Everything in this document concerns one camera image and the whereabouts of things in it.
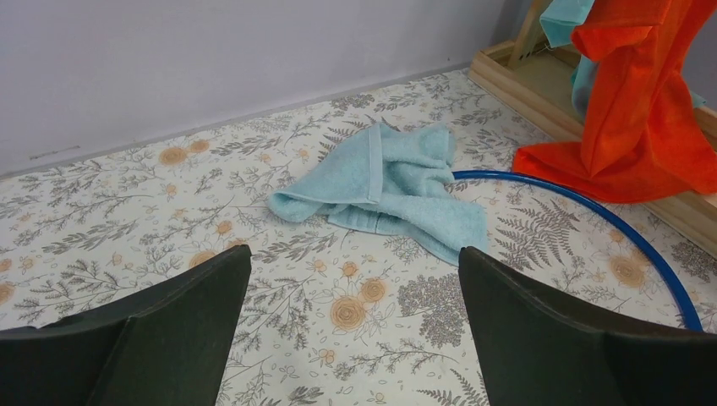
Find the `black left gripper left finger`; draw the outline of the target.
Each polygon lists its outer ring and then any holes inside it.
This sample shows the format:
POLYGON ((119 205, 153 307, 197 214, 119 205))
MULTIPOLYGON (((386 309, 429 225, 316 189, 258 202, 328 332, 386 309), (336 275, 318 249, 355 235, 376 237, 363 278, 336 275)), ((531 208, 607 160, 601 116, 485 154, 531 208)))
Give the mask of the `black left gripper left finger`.
POLYGON ((212 405, 251 273, 232 247, 165 282, 1 333, 4 405, 212 405))

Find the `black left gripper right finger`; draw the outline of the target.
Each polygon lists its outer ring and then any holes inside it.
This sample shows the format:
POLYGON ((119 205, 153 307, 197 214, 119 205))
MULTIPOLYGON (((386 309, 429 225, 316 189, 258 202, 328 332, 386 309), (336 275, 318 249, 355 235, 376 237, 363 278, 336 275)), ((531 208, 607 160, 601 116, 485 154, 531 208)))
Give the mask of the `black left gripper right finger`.
POLYGON ((473 247, 459 255, 492 405, 713 405, 716 337, 615 313, 473 247))

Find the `blue cable lock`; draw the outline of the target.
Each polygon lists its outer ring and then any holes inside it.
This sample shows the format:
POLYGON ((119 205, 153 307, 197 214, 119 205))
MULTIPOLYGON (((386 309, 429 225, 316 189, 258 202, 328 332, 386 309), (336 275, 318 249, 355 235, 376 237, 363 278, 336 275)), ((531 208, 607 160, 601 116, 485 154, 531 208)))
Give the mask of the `blue cable lock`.
POLYGON ((660 274, 661 278, 665 282, 666 287, 669 289, 676 303, 677 309, 681 313, 684 327, 691 331, 704 332, 702 322, 700 321, 694 303, 690 299, 689 294, 683 286, 681 280, 673 271, 665 258, 636 229, 634 229, 627 222, 623 221, 616 214, 614 214, 612 211, 608 210, 598 202, 591 200, 586 196, 580 195, 578 192, 560 186, 559 184, 554 184, 546 180, 531 177, 521 173, 511 173, 496 170, 463 170, 454 171, 452 174, 454 179, 456 180, 498 179, 518 182, 522 184, 530 184, 557 193, 558 195, 566 197, 569 200, 573 200, 574 202, 577 202, 578 204, 587 207, 589 210, 593 211, 595 214, 598 214, 609 224, 621 231, 642 251, 646 258, 654 265, 656 271, 660 274))

